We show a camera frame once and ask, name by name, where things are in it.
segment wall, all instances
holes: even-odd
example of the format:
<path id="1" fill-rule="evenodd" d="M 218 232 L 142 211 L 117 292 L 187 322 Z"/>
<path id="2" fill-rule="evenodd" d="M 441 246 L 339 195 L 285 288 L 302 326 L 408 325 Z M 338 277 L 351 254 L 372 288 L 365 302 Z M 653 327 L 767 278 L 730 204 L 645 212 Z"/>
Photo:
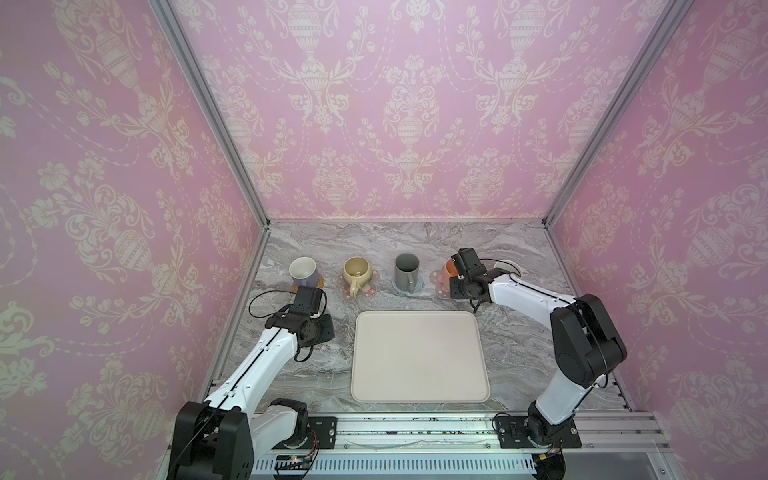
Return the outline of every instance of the wall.
<path id="1" fill-rule="evenodd" d="M 0 478 L 154 478 L 257 226 L 148 3 L 0 10 Z"/>
<path id="2" fill-rule="evenodd" d="M 173 0 L 268 216 L 541 218 L 666 0 Z"/>
<path id="3" fill-rule="evenodd" d="M 768 454 L 768 4 L 694 2 L 555 226 L 689 479 Z"/>

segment gray mug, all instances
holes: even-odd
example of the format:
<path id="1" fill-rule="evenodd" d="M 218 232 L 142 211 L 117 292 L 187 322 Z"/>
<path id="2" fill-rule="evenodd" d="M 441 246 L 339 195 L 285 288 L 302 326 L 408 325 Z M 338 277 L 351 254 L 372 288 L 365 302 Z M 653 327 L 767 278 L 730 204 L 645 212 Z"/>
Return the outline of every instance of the gray mug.
<path id="1" fill-rule="evenodd" d="M 402 292 L 414 293 L 419 283 L 419 258 L 401 253 L 395 259 L 395 286 Z"/>

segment mug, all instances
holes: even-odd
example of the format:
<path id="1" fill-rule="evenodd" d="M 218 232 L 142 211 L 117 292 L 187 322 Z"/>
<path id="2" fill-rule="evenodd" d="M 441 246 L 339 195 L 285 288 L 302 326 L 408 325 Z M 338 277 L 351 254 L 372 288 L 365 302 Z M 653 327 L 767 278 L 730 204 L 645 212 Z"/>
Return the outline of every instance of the mug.
<path id="1" fill-rule="evenodd" d="M 373 277 L 373 269 L 368 260 L 362 257 L 352 257 L 344 262 L 344 270 L 342 270 L 344 280 L 349 284 L 349 296 L 357 298 L 360 294 L 360 289 L 371 281 Z"/>
<path id="2" fill-rule="evenodd" d="M 445 281 L 445 285 L 451 283 L 452 276 L 458 276 L 458 272 L 456 271 L 456 265 L 453 263 L 453 260 L 449 258 L 448 261 L 445 262 L 445 267 L 442 269 L 442 278 Z"/>
<path id="3" fill-rule="evenodd" d="M 313 286 L 317 288 L 320 283 L 320 273 L 317 271 L 317 263 L 309 257 L 299 257 L 291 262 L 288 273 L 293 278 L 293 285 Z"/>
<path id="4" fill-rule="evenodd" d="M 395 259 L 395 286 L 402 292 L 414 293 L 419 282 L 419 258 L 401 253 Z"/>

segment orange mug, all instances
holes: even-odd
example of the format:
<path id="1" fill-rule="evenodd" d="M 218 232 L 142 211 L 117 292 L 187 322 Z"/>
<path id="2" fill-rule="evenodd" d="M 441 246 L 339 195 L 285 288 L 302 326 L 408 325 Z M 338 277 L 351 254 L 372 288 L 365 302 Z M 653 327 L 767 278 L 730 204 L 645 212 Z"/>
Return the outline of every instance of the orange mug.
<path id="1" fill-rule="evenodd" d="M 451 283 L 452 276 L 458 276 L 458 271 L 456 271 L 456 265 L 453 264 L 453 260 L 449 259 L 445 262 L 445 268 L 442 269 L 442 278 L 445 281 L 445 285 Z"/>

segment yellow mug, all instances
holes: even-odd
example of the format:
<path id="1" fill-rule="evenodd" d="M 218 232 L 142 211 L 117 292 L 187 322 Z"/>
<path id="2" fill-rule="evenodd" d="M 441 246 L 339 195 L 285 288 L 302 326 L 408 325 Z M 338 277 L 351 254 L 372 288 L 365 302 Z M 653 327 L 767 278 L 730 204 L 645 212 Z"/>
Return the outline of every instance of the yellow mug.
<path id="1" fill-rule="evenodd" d="M 368 260 L 362 257 L 352 257 L 344 262 L 342 275 L 349 284 L 349 296 L 357 298 L 360 294 L 360 289 L 370 283 L 373 277 L 373 269 Z"/>

